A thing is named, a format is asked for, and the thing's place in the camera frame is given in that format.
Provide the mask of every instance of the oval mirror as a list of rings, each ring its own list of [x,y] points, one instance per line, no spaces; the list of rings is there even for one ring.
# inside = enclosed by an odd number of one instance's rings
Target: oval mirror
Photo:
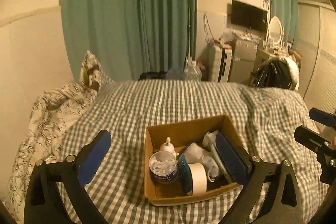
[[[268,37],[274,40],[274,45],[278,45],[281,41],[282,25],[278,17],[272,17],[268,24]]]

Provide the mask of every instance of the metal screw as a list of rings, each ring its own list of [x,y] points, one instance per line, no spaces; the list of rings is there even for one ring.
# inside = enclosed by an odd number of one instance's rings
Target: metal screw
[[[260,162],[261,161],[261,158],[259,156],[252,156],[252,160],[255,161],[255,162]]]
[[[75,160],[74,155],[67,156],[67,162],[73,162]]]
[[[40,165],[42,165],[42,163],[43,163],[43,160],[37,160],[37,162],[35,163],[35,165],[40,166]]]
[[[283,164],[286,166],[291,166],[291,162],[289,160],[284,160]]]

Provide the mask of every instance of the wall-mounted tv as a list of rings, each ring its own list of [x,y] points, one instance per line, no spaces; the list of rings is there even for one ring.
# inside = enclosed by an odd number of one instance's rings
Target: wall-mounted tv
[[[267,11],[238,0],[232,0],[231,24],[265,32],[266,21]]]

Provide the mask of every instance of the gingham bedsheet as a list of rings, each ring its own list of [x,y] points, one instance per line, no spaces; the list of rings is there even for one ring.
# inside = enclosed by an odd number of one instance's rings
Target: gingham bedsheet
[[[241,188],[199,203],[153,206],[143,197],[144,143],[147,126],[223,113],[231,118],[250,155],[268,162],[292,162],[307,223],[324,199],[327,185],[319,181],[321,169],[315,155],[294,140],[296,127],[303,124],[316,132],[317,128],[300,95],[290,90],[173,80],[106,84],[90,110],[67,132],[61,159],[77,154],[106,129],[112,136],[111,148],[85,189],[109,223],[217,223]],[[60,188],[71,219],[79,221]],[[250,221],[258,214],[266,188]]]

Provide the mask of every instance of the green curtain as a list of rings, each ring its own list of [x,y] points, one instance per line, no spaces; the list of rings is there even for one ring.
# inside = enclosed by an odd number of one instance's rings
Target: green curtain
[[[196,0],[59,0],[74,76],[87,50],[113,80],[182,67],[195,52]]]
[[[271,18],[277,16],[284,30],[283,40],[296,44],[296,29],[298,25],[298,0],[271,0]]]

